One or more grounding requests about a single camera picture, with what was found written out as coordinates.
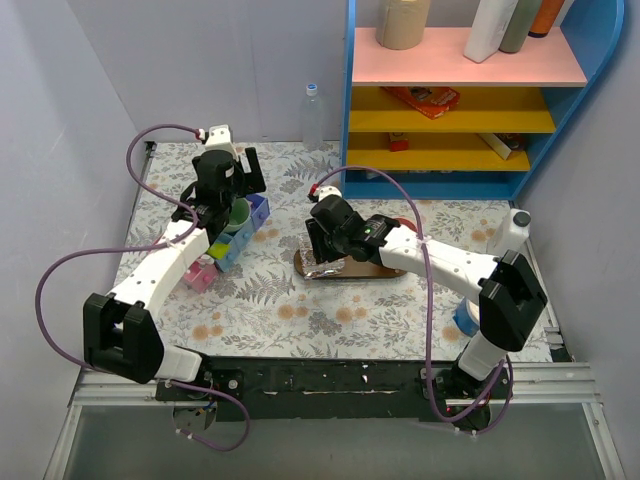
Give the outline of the clear textured toothbrush holder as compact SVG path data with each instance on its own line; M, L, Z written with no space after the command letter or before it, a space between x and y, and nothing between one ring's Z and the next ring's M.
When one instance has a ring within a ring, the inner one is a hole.
M305 280L337 276L345 268L346 261L344 259L318 263L314 257L311 241L304 235L298 237L298 246L299 248L294 255L294 266Z

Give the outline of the green plastic cup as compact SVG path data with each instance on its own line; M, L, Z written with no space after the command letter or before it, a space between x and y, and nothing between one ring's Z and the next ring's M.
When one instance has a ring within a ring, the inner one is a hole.
M225 233L235 233L242 229L251 220L251 204L246 198L237 198L229 213L228 224L224 228Z

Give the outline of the pink plastic cup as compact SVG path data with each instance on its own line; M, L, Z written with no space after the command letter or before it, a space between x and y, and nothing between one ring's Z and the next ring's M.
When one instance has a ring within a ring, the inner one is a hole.
M417 226L410 219L407 219L404 217L396 217L395 220L398 221L401 225L404 225L410 230L412 230L414 233L417 232Z

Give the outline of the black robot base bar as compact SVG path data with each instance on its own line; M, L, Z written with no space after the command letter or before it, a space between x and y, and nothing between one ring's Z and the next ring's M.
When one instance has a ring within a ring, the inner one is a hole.
M253 420L417 419L434 422L449 400L503 400L507 373L478 381L455 363L420 360L339 360L207 357L196 392L159 384L159 401L212 401L205 388L239 400Z

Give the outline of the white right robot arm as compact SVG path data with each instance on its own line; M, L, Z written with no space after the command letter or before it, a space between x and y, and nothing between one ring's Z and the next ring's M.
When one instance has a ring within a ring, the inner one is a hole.
M339 190L321 188L306 220L318 264L350 257L392 270L432 278L479 307L479 332L456 360L454 389L475 397L509 352L523 349L547 305L524 255L508 250L501 257L462 250L418 234L384 215L363 219Z

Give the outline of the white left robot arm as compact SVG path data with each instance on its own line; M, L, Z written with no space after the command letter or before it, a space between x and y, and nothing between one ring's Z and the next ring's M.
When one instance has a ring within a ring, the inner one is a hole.
M177 200L153 250L109 293L92 294L85 301L84 359L93 368L141 384L177 380L193 400L211 392L213 377L201 367L202 355L165 343L155 317L187 270L227 227L234 202L265 192L255 148L246 149L245 155L246 165L224 148L196 156L196 179Z

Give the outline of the oval wooden tray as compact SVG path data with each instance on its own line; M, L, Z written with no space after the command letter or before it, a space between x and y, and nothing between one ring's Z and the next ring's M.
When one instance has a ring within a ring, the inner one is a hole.
M357 262L351 257L344 258L346 265L340 275L333 277L326 277L314 280L365 280L365 279L392 279L402 277L406 274L405 271L397 269L389 269L386 267L374 265L372 263Z

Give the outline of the lime green toothpaste tube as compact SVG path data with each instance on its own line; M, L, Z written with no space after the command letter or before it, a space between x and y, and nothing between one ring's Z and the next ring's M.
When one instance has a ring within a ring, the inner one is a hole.
M214 259L223 259L227 255L229 249L229 244L216 242L207 250L207 254Z

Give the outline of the purple drawer box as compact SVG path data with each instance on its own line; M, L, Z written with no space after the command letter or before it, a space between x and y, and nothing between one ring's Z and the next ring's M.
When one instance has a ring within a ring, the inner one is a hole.
M268 199L260 194L250 194L246 196L246 200L250 204L251 221L254 231L257 232L270 216Z

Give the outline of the light blue drawer box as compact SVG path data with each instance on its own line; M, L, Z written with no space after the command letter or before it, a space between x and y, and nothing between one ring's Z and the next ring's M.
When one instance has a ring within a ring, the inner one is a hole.
M248 245L249 241L255 233L253 224L251 221L240 230L235 233L222 233L214 243L221 242L230 245L230 249L227 255L223 259L214 259L216 267L222 271L227 272L235 264L239 258L242 250Z

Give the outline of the clear plastic water bottle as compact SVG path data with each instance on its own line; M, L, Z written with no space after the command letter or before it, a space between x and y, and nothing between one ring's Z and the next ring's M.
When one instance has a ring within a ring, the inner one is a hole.
M318 86L306 85L301 109L302 142L309 151L318 150L323 144L323 104Z

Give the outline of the pink drawer box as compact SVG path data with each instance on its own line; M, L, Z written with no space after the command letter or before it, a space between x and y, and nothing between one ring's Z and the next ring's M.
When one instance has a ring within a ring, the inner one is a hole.
M194 261L182 277L182 282L198 293L204 293L217 279L218 270L214 259L203 255Z

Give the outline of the red small box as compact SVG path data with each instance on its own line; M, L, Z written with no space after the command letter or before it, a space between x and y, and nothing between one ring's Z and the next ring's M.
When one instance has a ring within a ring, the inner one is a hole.
M391 152L406 151L410 148L409 138L404 132L390 132L388 138Z

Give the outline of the blue wooden shelf unit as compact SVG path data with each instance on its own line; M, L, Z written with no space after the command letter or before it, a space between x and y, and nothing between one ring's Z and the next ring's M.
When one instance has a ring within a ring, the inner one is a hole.
M561 23L513 54L482 63L463 55L466 27L426 29L406 51L388 50L346 5L342 189L353 199L514 200L570 124L611 60L622 33L621 1L572 1ZM431 120L383 87L450 87L458 105ZM404 132L406 151L389 150ZM519 133L524 151L501 159L478 133Z

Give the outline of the toilet paper roll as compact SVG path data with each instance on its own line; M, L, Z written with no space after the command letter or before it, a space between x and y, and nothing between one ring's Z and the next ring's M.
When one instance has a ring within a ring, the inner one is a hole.
M464 298L455 309L453 320L464 335L473 337L480 328L479 307L469 299Z

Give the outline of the red orange snack box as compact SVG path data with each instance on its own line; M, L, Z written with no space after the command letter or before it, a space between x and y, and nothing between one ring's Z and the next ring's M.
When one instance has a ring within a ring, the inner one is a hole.
M455 108L461 96L450 87L386 86L383 90L431 120Z

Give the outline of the white bottle grey cap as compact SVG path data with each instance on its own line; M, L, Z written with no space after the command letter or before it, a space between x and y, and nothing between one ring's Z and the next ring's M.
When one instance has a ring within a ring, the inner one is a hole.
M486 253L502 256L508 250L519 252L529 238L531 215L525 210L512 208L488 240Z

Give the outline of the white brown flat box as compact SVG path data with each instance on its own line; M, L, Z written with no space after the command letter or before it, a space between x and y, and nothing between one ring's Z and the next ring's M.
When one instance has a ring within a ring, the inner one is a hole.
M527 146L527 138L519 133L478 133L477 136L503 160L509 160Z

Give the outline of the beige paper towel roll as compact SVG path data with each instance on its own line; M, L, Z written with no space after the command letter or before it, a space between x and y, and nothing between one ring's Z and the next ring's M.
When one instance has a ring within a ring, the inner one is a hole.
M423 39L431 1L387 0L378 9L376 40L384 48L408 50Z

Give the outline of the white tall bottle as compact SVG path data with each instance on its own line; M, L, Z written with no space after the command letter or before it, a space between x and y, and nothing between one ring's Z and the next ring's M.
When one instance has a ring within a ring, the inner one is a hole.
M517 0L481 0L463 55L482 63L499 48L516 8Z

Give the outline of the grey green bottle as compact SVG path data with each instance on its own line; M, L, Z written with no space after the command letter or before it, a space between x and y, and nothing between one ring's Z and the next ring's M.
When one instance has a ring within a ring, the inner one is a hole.
M499 50L517 53L521 50L540 10L542 0L519 0L505 31Z

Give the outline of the orange bottle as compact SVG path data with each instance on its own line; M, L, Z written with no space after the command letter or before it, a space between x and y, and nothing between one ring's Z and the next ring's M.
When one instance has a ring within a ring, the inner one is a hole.
M565 0L542 0L528 35L534 38L547 36L564 3Z

